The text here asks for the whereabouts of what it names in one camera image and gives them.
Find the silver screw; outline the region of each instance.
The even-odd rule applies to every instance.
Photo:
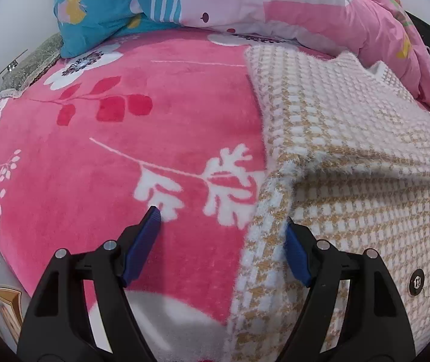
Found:
[[[67,254],[67,250],[66,249],[58,249],[56,251],[56,253],[54,254],[54,256],[56,256],[59,259],[62,259],[66,254]]]
[[[110,239],[109,241],[106,241],[104,244],[102,244],[102,247],[105,248],[105,250],[113,250],[116,248],[116,245],[116,241]]]
[[[317,241],[317,248],[320,250],[328,250],[331,247],[331,244],[329,244],[325,239],[320,239]]]
[[[374,249],[367,249],[366,254],[371,259],[377,259],[377,256],[379,256],[379,253],[377,253],[377,250],[374,250]]]
[[[419,287],[421,287],[421,277],[416,276],[416,279],[414,279],[414,288],[418,289]]]

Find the blue gripper pad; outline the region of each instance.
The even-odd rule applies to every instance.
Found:
[[[307,253],[295,236],[290,224],[287,225],[285,231],[285,244],[283,248],[285,249],[285,256],[294,278],[300,280],[306,287],[309,287],[312,282],[312,276],[308,269]]]
[[[125,270],[122,276],[124,287],[140,276],[141,270],[156,241],[160,228],[161,213],[159,209],[156,208],[147,219],[126,255]]]

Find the red leaf print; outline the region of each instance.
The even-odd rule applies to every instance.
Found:
[[[136,116],[147,116],[153,108],[153,101],[149,96],[136,94],[127,97],[127,109]]]
[[[105,93],[110,88],[113,88],[115,85],[117,85],[121,81],[121,76],[113,76],[111,78],[104,78],[101,79],[99,82],[97,82],[93,89],[91,90],[91,95],[98,95]]]
[[[77,89],[81,86],[81,84],[74,84],[74,86],[66,88],[61,96],[59,97],[59,100],[62,101],[63,99],[71,98],[71,96],[74,95],[74,93],[77,91]]]
[[[56,121],[59,126],[68,126],[69,121],[73,115],[76,114],[76,107],[74,105],[64,105],[59,110],[58,120]]]
[[[101,122],[121,122],[124,119],[125,100],[121,96],[101,99],[96,119]]]

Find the black button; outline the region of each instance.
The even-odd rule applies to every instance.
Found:
[[[424,271],[419,268],[413,272],[411,275],[411,280],[409,281],[409,292],[412,296],[418,295],[424,287]]]

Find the blue pillow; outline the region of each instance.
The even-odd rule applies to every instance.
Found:
[[[83,54],[112,35],[179,27],[148,19],[143,12],[150,12],[150,5],[151,0],[55,0],[54,14],[64,41],[61,57]]]

